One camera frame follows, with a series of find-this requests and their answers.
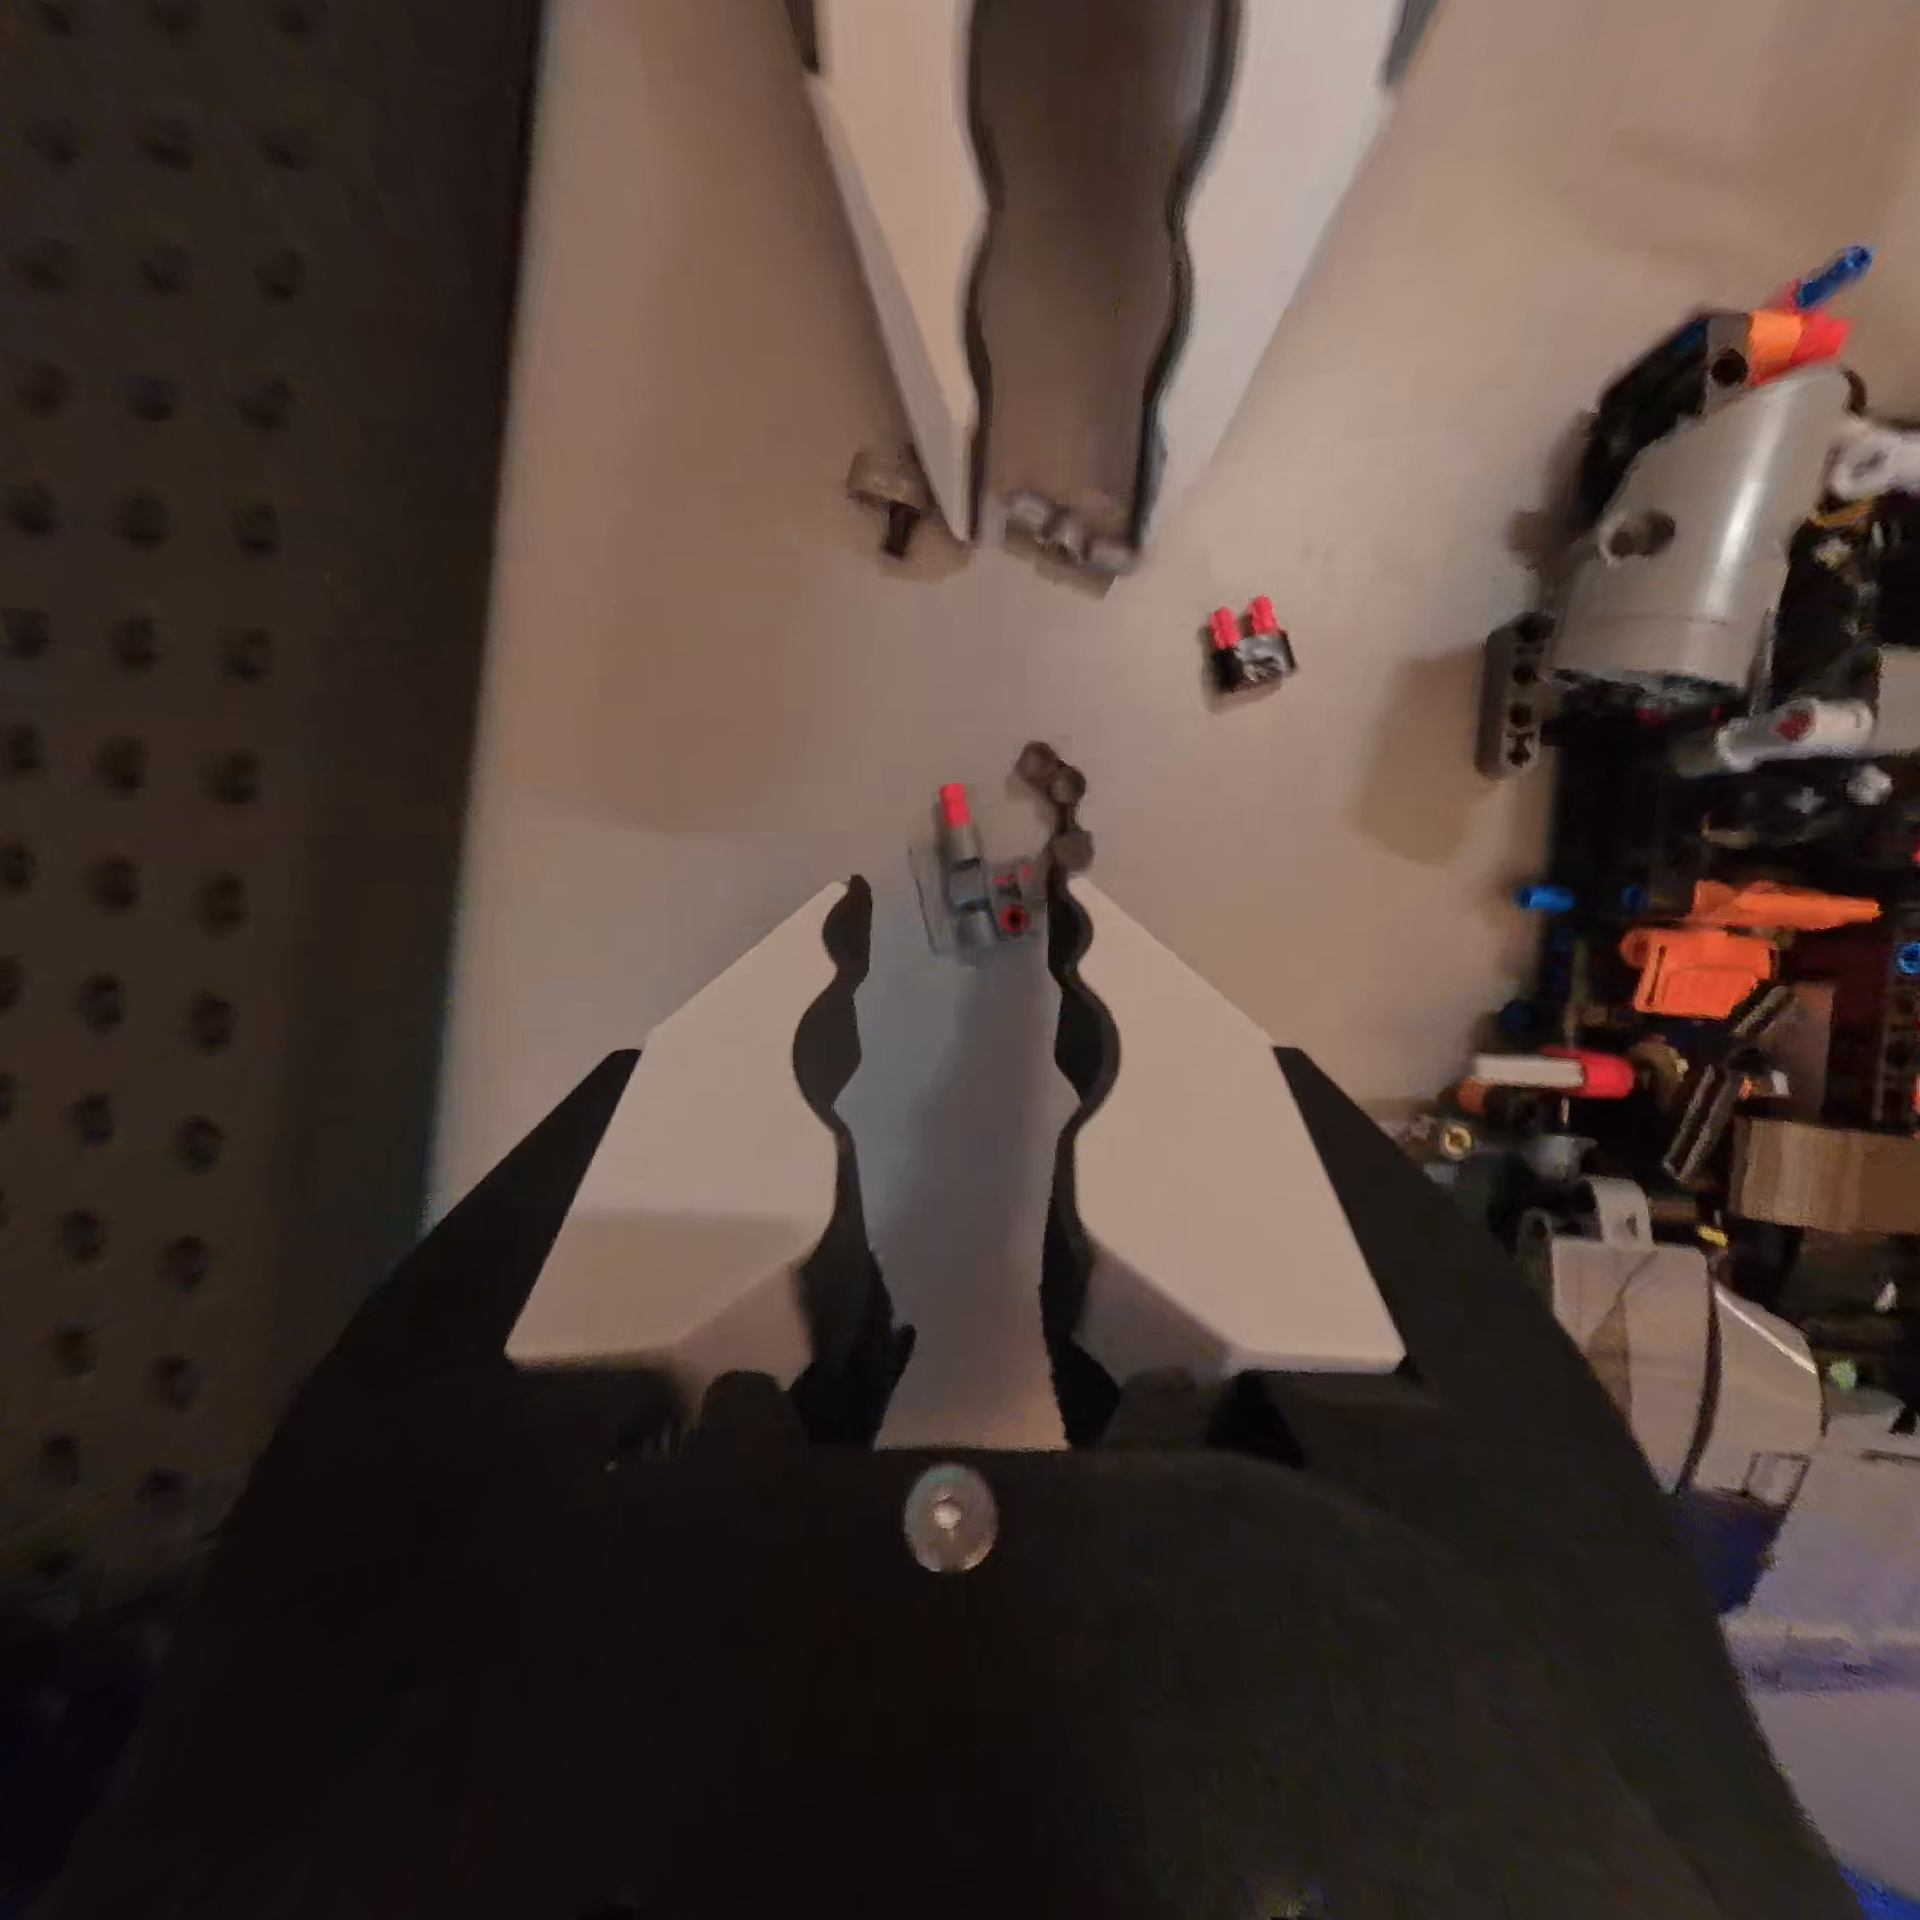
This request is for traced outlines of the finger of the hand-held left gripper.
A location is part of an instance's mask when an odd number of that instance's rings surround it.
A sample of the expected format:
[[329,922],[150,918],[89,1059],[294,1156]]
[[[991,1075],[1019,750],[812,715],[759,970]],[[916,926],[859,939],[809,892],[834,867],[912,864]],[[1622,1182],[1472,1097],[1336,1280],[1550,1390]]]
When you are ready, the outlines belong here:
[[786,28],[930,506],[971,545],[987,418],[976,270],[992,217],[976,6],[792,2]]
[[1164,200],[1169,323],[1144,385],[1134,552],[1212,466],[1409,55],[1403,2],[1228,2],[1204,23]]

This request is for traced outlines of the black dimpled mat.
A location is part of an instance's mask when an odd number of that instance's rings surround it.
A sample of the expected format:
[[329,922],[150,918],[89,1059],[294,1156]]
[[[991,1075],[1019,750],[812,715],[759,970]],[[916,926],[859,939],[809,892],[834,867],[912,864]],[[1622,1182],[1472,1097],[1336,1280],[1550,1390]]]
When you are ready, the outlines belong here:
[[25,1617],[185,1568],[416,1234],[543,26],[6,6]]

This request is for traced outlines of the black lego connector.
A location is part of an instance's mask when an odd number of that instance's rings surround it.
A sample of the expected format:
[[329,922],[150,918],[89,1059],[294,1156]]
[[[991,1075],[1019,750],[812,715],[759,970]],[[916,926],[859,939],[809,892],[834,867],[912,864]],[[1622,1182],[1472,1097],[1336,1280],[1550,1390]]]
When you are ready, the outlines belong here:
[[1047,742],[1028,742],[1015,760],[1015,782],[1047,815],[1047,864],[1065,876],[1087,873],[1094,864],[1094,834],[1081,824],[1088,796],[1087,772],[1058,755]]

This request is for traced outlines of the grey lego brick black pin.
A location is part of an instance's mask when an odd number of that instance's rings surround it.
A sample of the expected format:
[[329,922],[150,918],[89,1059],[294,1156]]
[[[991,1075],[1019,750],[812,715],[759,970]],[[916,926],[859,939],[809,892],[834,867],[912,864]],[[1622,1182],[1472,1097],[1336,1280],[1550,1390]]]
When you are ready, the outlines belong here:
[[923,521],[938,513],[935,496],[912,448],[865,448],[854,457],[848,500],[875,518],[880,553],[907,560]]

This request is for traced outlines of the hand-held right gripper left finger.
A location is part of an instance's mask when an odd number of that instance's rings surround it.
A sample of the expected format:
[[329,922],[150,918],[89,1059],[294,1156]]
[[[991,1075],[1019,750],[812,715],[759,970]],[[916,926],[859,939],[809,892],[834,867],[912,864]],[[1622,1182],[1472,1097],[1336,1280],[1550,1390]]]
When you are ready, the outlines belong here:
[[874,889],[834,880],[659,1022],[543,1259],[506,1355],[635,1371],[694,1414],[766,1376],[803,1430],[866,1449],[914,1348],[840,1111],[859,1065]]

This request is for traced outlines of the grey lego piece red pins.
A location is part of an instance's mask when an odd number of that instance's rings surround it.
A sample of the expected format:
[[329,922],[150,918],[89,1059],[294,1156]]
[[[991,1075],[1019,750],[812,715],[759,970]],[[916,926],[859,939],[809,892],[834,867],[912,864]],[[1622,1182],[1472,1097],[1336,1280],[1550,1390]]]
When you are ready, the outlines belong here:
[[987,832],[967,784],[935,790],[929,831],[907,851],[907,867],[934,956],[982,966],[1040,938],[1047,911],[1043,854]]

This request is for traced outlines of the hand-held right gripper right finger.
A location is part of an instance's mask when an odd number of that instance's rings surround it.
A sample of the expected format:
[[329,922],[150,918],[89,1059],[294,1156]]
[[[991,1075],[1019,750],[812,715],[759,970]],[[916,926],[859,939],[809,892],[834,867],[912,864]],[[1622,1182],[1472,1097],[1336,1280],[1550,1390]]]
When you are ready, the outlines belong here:
[[1279,1044],[1088,878],[1047,889],[1052,1156],[1040,1323],[1064,1438],[1140,1376],[1393,1376],[1406,1345]]

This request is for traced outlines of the partly built lego car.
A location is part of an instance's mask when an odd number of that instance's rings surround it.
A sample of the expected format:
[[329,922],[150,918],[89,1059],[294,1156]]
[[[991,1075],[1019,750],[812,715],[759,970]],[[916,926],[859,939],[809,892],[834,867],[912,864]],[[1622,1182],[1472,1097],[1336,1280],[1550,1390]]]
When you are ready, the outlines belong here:
[[1915,1417],[1915,422],[1848,248],[1595,398],[1476,770],[1545,769],[1532,975],[1409,1130],[1704,1521],[1779,1523],[1855,1370]]

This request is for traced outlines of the black lego brick red pins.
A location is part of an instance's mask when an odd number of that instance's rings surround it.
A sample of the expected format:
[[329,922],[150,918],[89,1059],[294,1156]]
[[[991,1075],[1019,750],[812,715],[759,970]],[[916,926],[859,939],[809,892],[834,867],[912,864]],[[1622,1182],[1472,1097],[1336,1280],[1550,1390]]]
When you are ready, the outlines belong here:
[[1281,686],[1297,672],[1299,659],[1272,598],[1257,595],[1247,608],[1217,608],[1208,617],[1208,681],[1218,700]]

